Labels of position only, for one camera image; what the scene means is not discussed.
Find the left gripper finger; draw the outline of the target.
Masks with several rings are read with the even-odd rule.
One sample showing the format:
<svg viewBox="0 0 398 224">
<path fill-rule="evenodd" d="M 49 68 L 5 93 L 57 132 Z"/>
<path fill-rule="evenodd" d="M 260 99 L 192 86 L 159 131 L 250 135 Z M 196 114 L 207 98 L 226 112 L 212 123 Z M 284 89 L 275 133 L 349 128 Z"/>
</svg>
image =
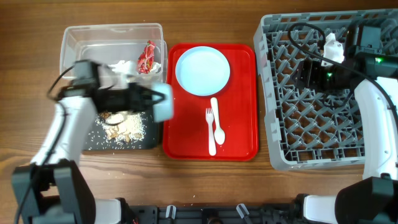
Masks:
<svg viewBox="0 0 398 224">
<path fill-rule="evenodd" d="M 145 99 L 164 99 L 165 95 L 157 85 L 143 86 L 142 95 Z"/>
<path fill-rule="evenodd" d="M 164 99 L 146 100 L 146 108 L 147 109 L 153 109 L 156 105 L 159 105 L 163 101 L 164 101 Z"/>
</svg>

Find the light blue food bowl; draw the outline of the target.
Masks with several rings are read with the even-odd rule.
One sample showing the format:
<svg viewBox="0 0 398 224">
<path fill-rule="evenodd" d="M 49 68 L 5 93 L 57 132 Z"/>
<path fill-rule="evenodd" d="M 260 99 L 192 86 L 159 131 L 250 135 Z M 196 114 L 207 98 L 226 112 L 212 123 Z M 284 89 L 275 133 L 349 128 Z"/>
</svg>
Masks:
<svg viewBox="0 0 398 224">
<path fill-rule="evenodd" d="M 166 83 L 153 83 L 152 90 L 161 95 L 152 95 L 156 104 L 152 107 L 156 123 L 170 120 L 174 115 L 174 97 L 172 87 Z"/>
</svg>

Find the red snack wrapper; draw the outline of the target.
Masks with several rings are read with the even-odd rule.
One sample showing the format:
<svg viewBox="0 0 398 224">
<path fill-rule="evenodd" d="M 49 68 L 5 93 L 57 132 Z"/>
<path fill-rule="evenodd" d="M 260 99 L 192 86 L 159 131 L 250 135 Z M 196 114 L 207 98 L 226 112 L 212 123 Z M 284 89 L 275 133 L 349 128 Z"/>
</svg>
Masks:
<svg viewBox="0 0 398 224">
<path fill-rule="evenodd" d="M 156 44 L 148 40 L 146 46 L 144 47 L 143 53 L 138 58 L 137 61 L 137 71 L 139 73 L 146 73 L 148 74 L 153 67 L 154 64 L 154 50 Z"/>
</svg>

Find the white napkin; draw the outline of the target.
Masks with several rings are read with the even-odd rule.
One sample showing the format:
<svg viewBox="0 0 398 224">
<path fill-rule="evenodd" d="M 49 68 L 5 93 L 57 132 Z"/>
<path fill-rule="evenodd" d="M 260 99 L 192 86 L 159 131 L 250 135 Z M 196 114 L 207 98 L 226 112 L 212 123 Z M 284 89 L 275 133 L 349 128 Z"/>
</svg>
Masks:
<svg viewBox="0 0 398 224">
<path fill-rule="evenodd" d="M 109 65 L 109 68 L 114 72 L 114 73 L 119 73 L 119 74 L 125 74 L 125 75 L 153 75 L 156 73 L 160 72 L 160 69 L 162 68 L 160 63 L 154 62 L 152 64 L 152 68 L 149 70 L 148 73 L 140 72 L 137 63 L 135 61 L 125 61 L 125 60 L 120 60 L 116 64 Z"/>
</svg>

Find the rice and meat leftovers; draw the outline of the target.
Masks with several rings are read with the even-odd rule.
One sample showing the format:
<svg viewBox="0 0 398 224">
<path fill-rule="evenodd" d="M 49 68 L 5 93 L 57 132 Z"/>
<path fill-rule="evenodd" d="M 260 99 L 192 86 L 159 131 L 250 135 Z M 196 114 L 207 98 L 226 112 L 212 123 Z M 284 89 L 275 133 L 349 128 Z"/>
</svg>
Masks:
<svg viewBox="0 0 398 224">
<path fill-rule="evenodd" d="M 94 128 L 89 131 L 91 142 L 99 141 L 97 146 L 116 143 L 119 146 L 143 141 L 146 135 L 144 113 L 122 111 L 118 113 L 103 112 L 96 116 Z"/>
</svg>

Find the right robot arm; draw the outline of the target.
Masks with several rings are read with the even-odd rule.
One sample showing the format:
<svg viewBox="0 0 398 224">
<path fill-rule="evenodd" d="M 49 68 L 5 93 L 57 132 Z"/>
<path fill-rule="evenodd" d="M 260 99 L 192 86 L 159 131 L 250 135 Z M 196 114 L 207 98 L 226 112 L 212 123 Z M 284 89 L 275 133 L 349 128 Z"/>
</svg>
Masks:
<svg viewBox="0 0 398 224">
<path fill-rule="evenodd" d="M 320 53 L 308 53 L 291 80 L 320 93 L 349 90 L 361 115 L 363 178 L 335 196 L 306 195 L 304 219 L 318 223 L 397 222 L 397 56 L 381 49 L 381 29 L 351 27 L 345 43 L 323 34 Z"/>
</svg>

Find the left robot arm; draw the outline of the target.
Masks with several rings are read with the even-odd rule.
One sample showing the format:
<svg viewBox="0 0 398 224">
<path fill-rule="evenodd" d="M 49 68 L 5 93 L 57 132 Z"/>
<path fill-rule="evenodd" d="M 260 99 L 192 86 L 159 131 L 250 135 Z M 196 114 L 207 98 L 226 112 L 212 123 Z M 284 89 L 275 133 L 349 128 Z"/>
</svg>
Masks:
<svg viewBox="0 0 398 224">
<path fill-rule="evenodd" d="M 96 199 L 78 165 L 86 135 L 96 115 L 150 110 L 155 122 L 173 116 L 172 87 L 129 83 L 127 88 L 104 88 L 100 64 L 76 61 L 75 79 L 60 89 L 47 137 L 28 166 L 16 167 L 12 187 L 18 208 L 14 223 L 139 223 L 124 198 Z"/>
</svg>

